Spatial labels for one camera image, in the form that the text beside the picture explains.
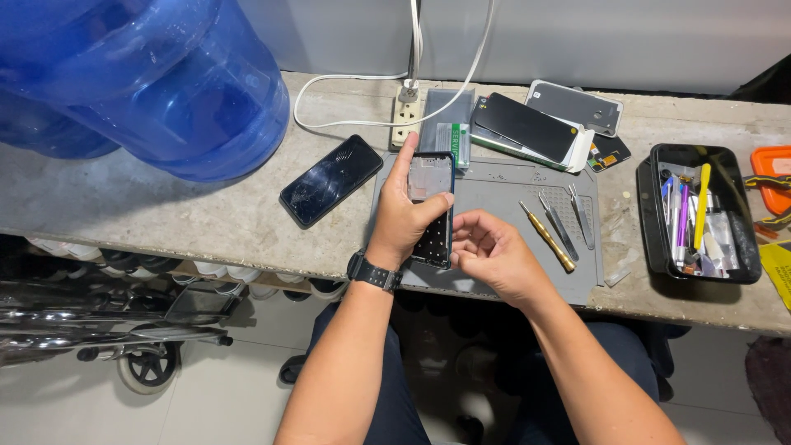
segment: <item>leg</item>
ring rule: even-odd
[[[658,402],[657,377],[637,334],[615,323],[587,323],[587,326],[621,369]],[[520,380],[512,387],[518,388],[522,402],[505,443],[578,444],[547,361],[539,349],[528,353],[515,371],[509,373],[509,379],[514,378]]]
[[[330,304],[316,317],[310,346],[308,346],[308,355],[335,315],[339,304],[337,302]],[[396,335],[396,331],[388,327],[387,336],[384,338],[382,385],[364,444],[398,445],[402,443],[431,444],[429,436],[426,435],[426,430],[423,429],[423,424],[420,422],[420,417],[418,417],[418,410],[414,407],[409,387],[407,387],[407,378],[403,373],[403,364],[401,363],[398,335]]]

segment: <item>wheelchair wheel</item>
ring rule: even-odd
[[[149,327],[153,325],[140,325],[136,329]],[[152,343],[155,346],[160,344],[165,346],[163,356],[152,352],[132,352],[120,356],[115,361],[121,382],[133,393],[144,396],[166,390],[181,366],[181,343],[179,341]]]

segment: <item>wristwatch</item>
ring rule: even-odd
[[[365,259],[365,249],[360,249],[351,256],[346,274],[349,276],[349,280],[366,281],[386,291],[397,289],[403,278],[401,271],[378,268],[369,263]]]

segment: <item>phone back cover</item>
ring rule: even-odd
[[[577,129],[552,116],[492,93],[475,114],[475,122],[555,162],[562,162]]]
[[[618,103],[547,82],[536,84],[527,106],[610,138],[618,131],[621,119]]]

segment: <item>yellow paper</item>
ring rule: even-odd
[[[791,241],[759,247],[761,264],[778,289],[785,307],[791,310]]]

